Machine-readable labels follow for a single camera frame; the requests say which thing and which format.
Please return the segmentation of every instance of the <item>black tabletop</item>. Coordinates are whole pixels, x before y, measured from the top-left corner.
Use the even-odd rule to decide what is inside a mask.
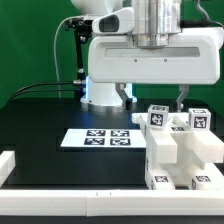
[[[155,102],[142,101],[136,111],[146,112],[150,103]],[[139,129],[131,122],[131,114],[86,111],[74,99],[18,99],[8,103],[0,110],[0,151],[15,151],[16,168],[2,189],[146,189],[144,149],[68,151],[60,147],[69,128]],[[0,223],[24,224],[223,221],[218,216],[0,217]]]

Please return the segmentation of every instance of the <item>green backdrop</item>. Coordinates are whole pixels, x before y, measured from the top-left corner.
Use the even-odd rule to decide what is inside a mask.
[[[224,23],[224,1],[207,0],[202,6],[214,21]],[[1,0],[0,1],[0,107],[17,89],[36,82],[56,81],[53,41],[60,22],[80,13],[70,0]],[[183,3],[182,17],[201,18],[193,0]],[[58,37],[58,64],[61,80],[76,78],[76,54],[73,32],[63,29]],[[83,46],[87,69],[88,45]],[[224,49],[221,51],[221,79],[213,86],[191,86],[188,99],[198,99],[224,115]],[[136,85],[138,98],[176,99],[174,85]],[[35,94],[57,97],[57,94]]]

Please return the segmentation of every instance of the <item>black cable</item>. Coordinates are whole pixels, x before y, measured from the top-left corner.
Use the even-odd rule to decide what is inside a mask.
[[[209,27],[211,25],[210,20],[201,19],[201,20],[181,20],[181,28],[195,28],[195,27]]]
[[[218,25],[220,27],[222,27],[224,29],[224,25],[220,22],[217,22],[217,21],[211,21],[211,24],[214,24],[214,25]]]
[[[74,91],[79,91],[79,88],[76,89],[51,89],[51,90],[28,90],[28,91],[22,91],[18,93],[14,93],[8,100],[8,102],[13,101],[16,97],[27,94],[27,93],[45,93],[45,92],[74,92]]]
[[[27,89],[31,89],[31,88],[38,87],[38,86],[61,86],[61,85],[73,85],[73,81],[66,81],[66,82],[40,82],[40,83],[35,83],[35,84],[28,85],[28,86],[25,86],[25,87],[19,89],[14,94],[20,93],[20,92],[23,92],[23,91],[25,91]]]

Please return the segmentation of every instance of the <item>stacked blocks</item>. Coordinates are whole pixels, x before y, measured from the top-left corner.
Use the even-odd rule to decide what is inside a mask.
[[[169,107],[151,105],[148,109],[147,126],[150,128],[164,129],[168,119]]]
[[[189,125],[192,130],[208,131],[211,113],[207,109],[189,109]]]

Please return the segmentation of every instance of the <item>white cable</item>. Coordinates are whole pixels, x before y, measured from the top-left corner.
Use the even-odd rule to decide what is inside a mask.
[[[60,25],[58,26],[57,31],[56,31],[55,36],[54,36],[54,64],[55,64],[55,71],[56,71],[57,82],[61,81],[60,80],[59,69],[58,69],[58,60],[57,60],[57,39],[58,39],[58,34],[59,34],[59,31],[60,31],[62,25],[64,25],[64,23],[66,21],[71,20],[71,19],[75,19],[77,17],[79,17],[79,16],[73,16],[73,17],[68,17],[68,18],[64,19],[60,23]]]
[[[199,12],[205,17],[205,19],[210,20],[208,13],[201,7],[201,0],[195,0],[196,7]]]

